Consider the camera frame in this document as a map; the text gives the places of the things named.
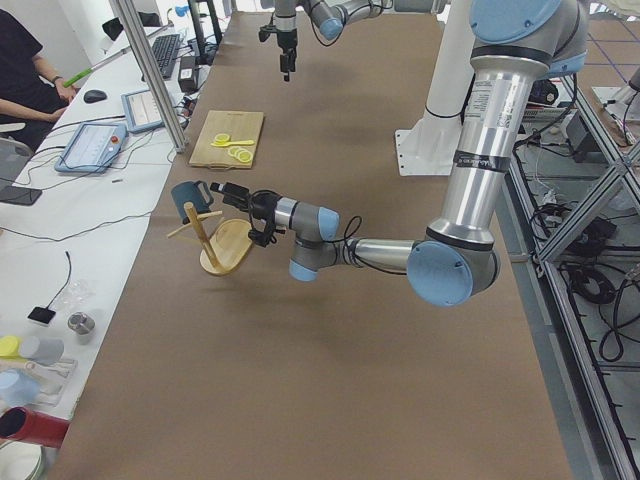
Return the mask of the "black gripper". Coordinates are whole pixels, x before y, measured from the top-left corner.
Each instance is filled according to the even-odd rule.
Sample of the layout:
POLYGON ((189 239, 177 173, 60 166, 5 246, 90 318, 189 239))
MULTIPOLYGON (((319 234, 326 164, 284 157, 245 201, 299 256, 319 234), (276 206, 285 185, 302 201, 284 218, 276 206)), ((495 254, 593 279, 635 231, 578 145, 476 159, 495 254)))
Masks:
POLYGON ((290 75, 296 71, 298 36, 296 30, 277 32, 277 44, 281 48, 280 71, 290 75))
POLYGON ((212 182, 210 189, 223 196, 222 202, 237 210, 247 210, 249 217, 256 220, 274 220, 278 203, 278 194, 271 190, 257 190, 250 193, 249 189, 231 182, 212 182))

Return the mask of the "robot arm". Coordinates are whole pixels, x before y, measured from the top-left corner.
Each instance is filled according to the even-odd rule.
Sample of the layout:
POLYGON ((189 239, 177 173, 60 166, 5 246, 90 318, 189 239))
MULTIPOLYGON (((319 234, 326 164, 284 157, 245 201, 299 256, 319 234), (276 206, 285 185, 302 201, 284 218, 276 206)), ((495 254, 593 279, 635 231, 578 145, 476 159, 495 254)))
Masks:
POLYGON ((275 1, 270 21, 260 27, 258 37, 260 42, 265 42, 272 34, 276 36, 282 50, 279 64, 285 82, 296 71, 298 7, 309 17, 315 33, 320 33, 331 45, 348 24, 381 15, 393 7, 393 1, 339 1, 332 6, 326 1, 275 1))
POLYGON ((224 202, 264 222, 250 239, 267 245, 275 232, 295 233, 289 272, 314 280, 334 265, 367 266, 407 277, 423 300, 455 306, 489 288, 500 261, 489 225, 509 169, 533 84, 579 71, 586 56, 584 1, 475 1, 473 84, 440 216, 423 240, 337 237, 338 214, 270 190, 230 182, 213 190, 224 202))

